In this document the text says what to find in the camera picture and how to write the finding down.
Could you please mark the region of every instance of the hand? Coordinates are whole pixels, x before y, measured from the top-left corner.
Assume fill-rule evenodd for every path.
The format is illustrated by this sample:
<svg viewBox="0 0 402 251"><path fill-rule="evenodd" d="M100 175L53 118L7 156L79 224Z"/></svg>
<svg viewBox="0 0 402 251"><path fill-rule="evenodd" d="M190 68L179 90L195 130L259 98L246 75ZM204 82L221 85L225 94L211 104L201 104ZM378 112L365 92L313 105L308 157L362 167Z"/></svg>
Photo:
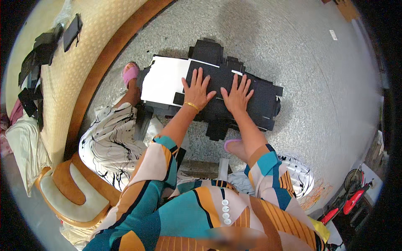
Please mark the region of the hand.
<svg viewBox="0 0 402 251"><path fill-rule="evenodd" d="M201 111L208 102L215 96L216 91L212 91L207 95L207 86L211 76L207 76L204 81L202 80L202 68L193 71L193 78L191 79L191 86L189 87L185 78L181 78L181 82L184 86L184 102L190 102L196 105Z"/></svg>
<svg viewBox="0 0 402 251"><path fill-rule="evenodd" d="M239 88L237 88L238 75L235 74L233 77L232 89L230 90L230 95L228 96L228 91L221 87L221 94L224 98L226 108L235 116L235 114L246 113L247 103L250 100L254 90L251 90L247 95L248 88L250 87L251 80L247 80L247 75L243 75L242 81L240 82Z"/></svg>

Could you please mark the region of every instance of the multicolored patterned dress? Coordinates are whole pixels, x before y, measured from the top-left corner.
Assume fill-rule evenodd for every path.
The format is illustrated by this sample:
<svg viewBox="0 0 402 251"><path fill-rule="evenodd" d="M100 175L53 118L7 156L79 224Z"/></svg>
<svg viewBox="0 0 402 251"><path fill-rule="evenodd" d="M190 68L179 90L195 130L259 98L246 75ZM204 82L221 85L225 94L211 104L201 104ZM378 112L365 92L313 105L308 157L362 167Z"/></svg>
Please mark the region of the multicolored patterned dress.
<svg viewBox="0 0 402 251"><path fill-rule="evenodd" d="M217 227L247 227L271 240L250 250L324 250L324 242L298 204L286 165L270 145L251 156L245 174L256 197L225 181L176 185L176 144L156 137L139 159L117 206L93 233L88 250L204 250L197 238ZM171 199L160 206L165 188Z"/></svg>

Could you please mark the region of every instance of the woman's left hand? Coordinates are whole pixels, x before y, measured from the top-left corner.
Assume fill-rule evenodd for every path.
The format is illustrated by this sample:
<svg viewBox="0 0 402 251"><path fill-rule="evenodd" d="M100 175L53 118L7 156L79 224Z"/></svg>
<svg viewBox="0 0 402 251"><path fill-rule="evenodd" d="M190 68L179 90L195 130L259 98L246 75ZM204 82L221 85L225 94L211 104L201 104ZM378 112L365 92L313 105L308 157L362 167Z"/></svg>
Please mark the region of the woman's left hand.
<svg viewBox="0 0 402 251"><path fill-rule="evenodd" d="M208 104L208 102L215 96L216 91L212 91L207 95L207 86L211 76L207 76L204 81L202 79L202 68L193 71L193 78L191 79L191 86L189 87L185 78L181 78L184 86L184 102L193 103L201 111Z"/></svg>

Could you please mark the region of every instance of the white paper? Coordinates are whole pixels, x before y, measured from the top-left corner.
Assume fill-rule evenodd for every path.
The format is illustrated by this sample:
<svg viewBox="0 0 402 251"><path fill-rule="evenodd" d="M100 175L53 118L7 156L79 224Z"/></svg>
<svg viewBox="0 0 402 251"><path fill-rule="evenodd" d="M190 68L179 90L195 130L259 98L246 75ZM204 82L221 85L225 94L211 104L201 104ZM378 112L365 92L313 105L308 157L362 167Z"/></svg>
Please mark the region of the white paper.
<svg viewBox="0 0 402 251"><path fill-rule="evenodd" d="M329 33L331 33L332 39L338 40L338 38L335 35L335 32L333 30L329 30Z"/></svg>
<svg viewBox="0 0 402 251"><path fill-rule="evenodd" d="M155 63L145 76L142 84L141 99L181 106L173 104L176 92L183 93L181 78L187 77L190 61L170 57L153 57Z"/></svg>

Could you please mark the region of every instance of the beige cushion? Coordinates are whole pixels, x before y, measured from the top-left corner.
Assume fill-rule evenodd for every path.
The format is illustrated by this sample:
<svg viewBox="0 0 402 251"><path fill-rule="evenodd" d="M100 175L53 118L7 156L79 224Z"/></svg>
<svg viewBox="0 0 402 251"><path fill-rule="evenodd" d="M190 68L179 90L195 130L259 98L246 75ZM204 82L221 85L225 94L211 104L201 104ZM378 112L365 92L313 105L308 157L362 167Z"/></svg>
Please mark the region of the beige cushion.
<svg viewBox="0 0 402 251"><path fill-rule="evenodd" d="M43 196L57 212L70 220L92 221L109 204L109 201L89 184L73 163L70 163L70 173L75 184L85 195L83 205L72 203L59 191L51 177L52 173L53 170L49 170L40 181Z"/></svg>
<svg viewBox="0 0 402 251"><path fill-rule="evenodd" d="M75 0L72 13L83 22L77 47L59 46L51 66L42 66L43 143L56 166L63 160L68 128L77 97L99 54L118 28L146 0Z"/></svg>

